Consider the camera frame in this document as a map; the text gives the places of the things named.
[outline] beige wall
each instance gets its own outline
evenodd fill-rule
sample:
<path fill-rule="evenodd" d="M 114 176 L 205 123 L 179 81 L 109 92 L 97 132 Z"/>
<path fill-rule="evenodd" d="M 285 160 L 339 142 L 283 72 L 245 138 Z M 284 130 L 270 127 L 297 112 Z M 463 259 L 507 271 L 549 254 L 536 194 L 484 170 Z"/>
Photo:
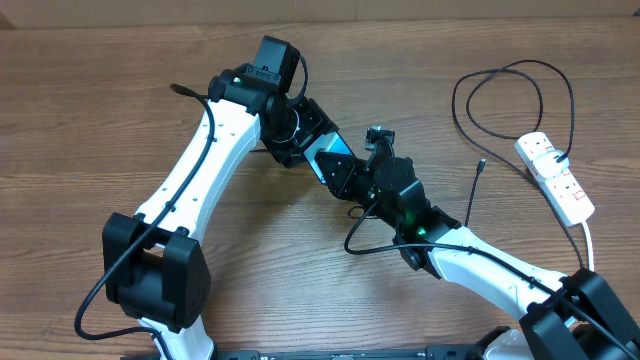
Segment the beige wall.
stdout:
<path fill-rule="evenodd" d="M 625 16 L 638 7 L 640 0 L 0 0 L 0 28 Z"/>

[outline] power outlet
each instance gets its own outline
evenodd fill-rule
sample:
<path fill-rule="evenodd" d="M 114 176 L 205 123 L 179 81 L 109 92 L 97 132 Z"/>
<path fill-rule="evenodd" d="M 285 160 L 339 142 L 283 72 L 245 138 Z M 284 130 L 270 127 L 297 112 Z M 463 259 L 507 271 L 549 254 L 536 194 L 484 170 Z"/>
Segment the power outlet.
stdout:
<path fill-rule="evenodd" d="M 551 200 L 552 206 L 556 209 L 565 225 L 580 224 L 593 214 L 595 207 L 578 183 L 578 180 L 569 170 L 568 160 L 566 160 L 566 167 L 554 167 L 553 169 L 549 167 L 536 168 L 536 166 L 547 166 L 541 165 L 545 164 L 545 162 L 538 161 L 545 157 L 547 153 L 559 152 L 543 132 L 534 132 L 522 136 L 516 142 L 515 149 L 540 184 L 542 191 Z"/>

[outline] wooden floor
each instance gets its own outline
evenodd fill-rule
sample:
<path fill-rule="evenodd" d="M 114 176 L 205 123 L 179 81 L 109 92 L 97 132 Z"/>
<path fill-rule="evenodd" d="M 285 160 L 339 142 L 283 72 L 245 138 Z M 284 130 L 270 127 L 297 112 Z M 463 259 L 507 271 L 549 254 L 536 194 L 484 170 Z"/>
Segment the wooden floor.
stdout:
<path fill-rule="evenodd" d="M 589 220 L 596 269 L 640 320 L 640 19 L 513 19 L 316 25 L 155 27 L 0 32 L 0 358 L 117 359 L 153 349 L 146 335 L 88 342 L 76 309 L 102 274 L 102 226 L 133 214 L 172 169 L 202 116 L 172 93 L 204 92 L 225 68 L 253 60 L 264 34 L 305 55 L 307 94 L 364 157 L 366 128 L 396 131 L 427 197 L 463 219 L 478 160 L 451 120 L 464 74 L 519 59 L 564 70 L 576 96 L 571 166 L 596 205 Z M 569 133 L 562 80 L 534 66 L 559 148 Z M 473 82 L 460 89 L 466 98 Z M 300 77 L 294 85 L 297 91 Z M 459 111 L 464 113 L 464 104 Z M 537 98 L 502 77 L 474 98 L 488 128 L 523 134 Z M 519 164 L 512 141 L 478 141 Z M 306 165 L 286 170 L 250 154 L 209 223 L 204 252 L 212 292 L 203 317 L 221 349 L 382 349 L 474 342 L 505 314 L 474 293 L 413 272 L 396 253 L 352 257 L 342 249 L 352 204 L 335 200 Z M 523 260 L 573 273 L 578 263 L 542 197 L 489 159 L 471 228 Z M 571 229 L 586 258 L 579 227 Z M 367 222 L 360 246 L 388 244 Z M 85 327 L 135 322 L 98 296 Z"/>

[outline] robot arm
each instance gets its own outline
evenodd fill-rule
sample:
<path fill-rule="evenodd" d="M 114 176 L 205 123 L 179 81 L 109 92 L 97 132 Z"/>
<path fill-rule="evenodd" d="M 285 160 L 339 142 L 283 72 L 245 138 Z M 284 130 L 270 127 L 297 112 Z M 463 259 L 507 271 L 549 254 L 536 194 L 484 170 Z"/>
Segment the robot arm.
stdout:
<path fill-rule="evenodd" d="M 367 160 L 357 158 L 340 137 L 338 127 L 313 99 L 304 94 L 294 100 L 285 96 L 299 59 L 299 52 L 288 43 L 265 37 L 255 65 L 225 70 L 212 79 L 208 105 L 214 115 L 217 140 L 175 208 L 145 244 L 146 248 L 165 247 L 163 256 L 140 250 L 106 283 L 109 300 L 120 304 L 141 324 L 159 330 L 174 359 L 205 360 L 214 353 L 215 345 L 206 336 L 200 318 L 211 282 L 201 250 L 203 233 L 231 174 L 258 140 L 285 167 L 308 162 L 336 198 L 356 201 L 365 209 L 375 205 L 375 215 L 396 229 L 393 243 L 407 246 L 399 251 L 412 269 L 424 269 L 437 278 L 465 286 L 519 320 L 536 358 L 549 358 L 544 356 L 545 351 L 559 351 L 554 350 L 557 341 L 553 341 L 564 336 L 565 344 L 573 341 L 564 345 L 565 350 L 570 349 L 570 358 L 587 359 L 586 350 L 581 350 L 584 346 L 567 330 L 574 314 L 548 293 L 478 253 L 435 245 L 482 250 L 562 296 L 583 294 L 581 300 L 623 343 L 638 341 L 640 330 L 606 283 L 585 285 L 601 278 L 594 280 L 593 273 L 583 272 L 566 278 L 559 272 L 529 265 L 486 244 L 431 206 L 411 159 L 395 157 L 392 131 L 369 129 L 365 147 L 371 156 Z M 105 269 L 156 220 L 193 167 L 210 126 L 213 124 L 204 116 L 169 177 L 133 218 L 114 214 L 109 219 L 103 231 Z M 598 296 L 607 297 L 607 304 L 615 309 L 615 319 L 602 313 L 605 309 L 596 300 Z M 547 328 L 541 330 L 541 321 L 553 325 L 547 328 L 553 329 L 555 337 Z"/>

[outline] white power strip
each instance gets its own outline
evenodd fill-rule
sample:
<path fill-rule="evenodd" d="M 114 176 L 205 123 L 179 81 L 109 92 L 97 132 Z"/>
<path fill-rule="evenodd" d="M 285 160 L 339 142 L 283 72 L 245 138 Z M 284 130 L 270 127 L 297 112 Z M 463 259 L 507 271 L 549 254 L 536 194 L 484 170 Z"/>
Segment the white power strip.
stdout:
<path fill-rule="evenodd" d="M 523 135 L 516 142 L 515 148 L 542 191 L 551 200 L 562 222 L 566 226 L 583 225 L 587 236 L 589 268 L 593 270 L 593 248 L 586 220 L 593 214 L 595 207 L 569 170 L 569 159 L 560 163 L 556 161 L 563 152 L 556 150 L 543 132 Z"/>

